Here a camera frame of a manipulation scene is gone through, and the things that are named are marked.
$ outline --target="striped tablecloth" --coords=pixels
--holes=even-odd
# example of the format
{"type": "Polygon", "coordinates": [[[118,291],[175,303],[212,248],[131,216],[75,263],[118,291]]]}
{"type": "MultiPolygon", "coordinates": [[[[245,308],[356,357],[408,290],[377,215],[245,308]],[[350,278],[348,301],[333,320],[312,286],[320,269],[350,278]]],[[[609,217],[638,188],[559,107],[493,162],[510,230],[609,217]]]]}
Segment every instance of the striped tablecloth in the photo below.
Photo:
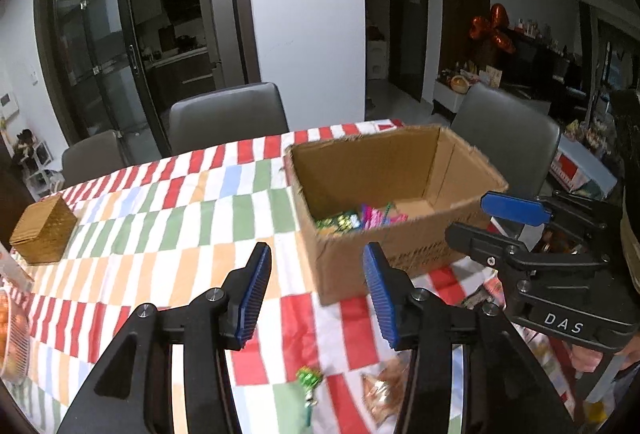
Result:
{"type": "MultiPolygon", "coordinates": [[[[376,374],[394,353],[380,336],[370,298],[319,305],[282,157],[293,143],[397,125],[375,121],[230,143],[128,167],[63,191],[79,218],[63,260],[27,267],[35,280],[31,293],[10,289],[31,323],[28,378],[20,386],[8,385],[27,417],[41,432],[55,433],[135,306],[189,303],[219,286],[229,270],[244,266],[261,240],[271,246],[273,269],[257,330],[244,350],[227,353],[243,432],[303,432],[304,397],[295,374],[304,365],[320,367],[326,375],[313,432],[375,432],[362,404],[361,374],[376,374]]],[[[489,273],[465,258],[417,283],[456,303],[489,273]]],[[[534,351],[568,399],[567,380],[548,341],[540,346],[534,351]]],[[[450,432],[459,432],[460,351],[454,356],[454,381],[450,432]]],[[[172,391],[175,432],[186,434],[179,346],[172,391]]],[[[388,420],[378,432],[393,428],[388,420]]]]}

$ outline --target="gift box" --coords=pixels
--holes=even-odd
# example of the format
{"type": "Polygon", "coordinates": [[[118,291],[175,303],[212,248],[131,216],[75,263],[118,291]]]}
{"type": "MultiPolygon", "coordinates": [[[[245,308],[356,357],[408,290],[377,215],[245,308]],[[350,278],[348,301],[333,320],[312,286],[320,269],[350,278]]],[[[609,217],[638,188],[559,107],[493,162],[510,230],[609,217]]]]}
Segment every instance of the gift box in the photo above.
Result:
{"type": "Polygon", "coordinates": [[[480,198],[508,187],[478,149],[437,125],[293,145],[285,169],[323,305],[367,293],[362,250],[371,241],[412,277],[459,260],[445,241],[447,226],[487,227],[480,198]],[[317,220],[362,204],[389,203],[407,220],[330,235],[316,227],[317,220]]]}

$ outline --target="bow-shaped balloon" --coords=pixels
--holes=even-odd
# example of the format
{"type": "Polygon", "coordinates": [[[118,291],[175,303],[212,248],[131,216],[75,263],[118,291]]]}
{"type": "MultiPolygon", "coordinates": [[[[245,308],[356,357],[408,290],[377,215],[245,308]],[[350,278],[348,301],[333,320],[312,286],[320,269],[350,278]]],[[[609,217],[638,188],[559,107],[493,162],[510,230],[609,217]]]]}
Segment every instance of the bow-shaped balloon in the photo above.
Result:
{"type": "Polygon", "coordinates": [[[516,48],[511,39],[502,33],[498,28],[505,28],[509,25],[509,17],[507,10],[502,4],[494,4],[491,6],[491,22],[485,17],[474,17],[471,20],[471,29],[469,29],[469,37],[474,40],[482,40],[490,37],[491,41],[498,49],[513,54],[516,48]]]}

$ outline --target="basket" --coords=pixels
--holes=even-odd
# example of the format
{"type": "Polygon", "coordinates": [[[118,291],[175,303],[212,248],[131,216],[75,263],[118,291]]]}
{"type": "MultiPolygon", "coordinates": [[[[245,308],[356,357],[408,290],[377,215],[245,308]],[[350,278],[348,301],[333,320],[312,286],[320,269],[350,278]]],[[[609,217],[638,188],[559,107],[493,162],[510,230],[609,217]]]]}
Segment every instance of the basket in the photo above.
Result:
{"type": "Polygon", "coordinates": [[[3,294],[7,298],[9,315],[6,347],[0,353],[0,378],[20,385],[29,368],[29,321],[24,309],[11,300],[4,289],[0,289],[0,295],[3,294]]]}
{"type": "Polygon", "coordinates": [[[29,205],[9,243],[28,264],[58,262],[78,219],[60,194],[29,205]]]}

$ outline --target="floor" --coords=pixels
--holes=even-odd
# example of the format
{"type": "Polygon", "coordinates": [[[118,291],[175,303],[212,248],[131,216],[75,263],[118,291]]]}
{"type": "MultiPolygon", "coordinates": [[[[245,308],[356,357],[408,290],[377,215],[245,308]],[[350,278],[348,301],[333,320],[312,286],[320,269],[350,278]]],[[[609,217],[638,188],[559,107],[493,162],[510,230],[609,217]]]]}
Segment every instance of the floor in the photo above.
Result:
{"type": "Polygon", "coordinates": [[[439,123],[439,116],[431,115],[433,105],[426,100],[416,101],[387,80],[367,80],[365,117],[399,119],[405,125],[439,123]]]}

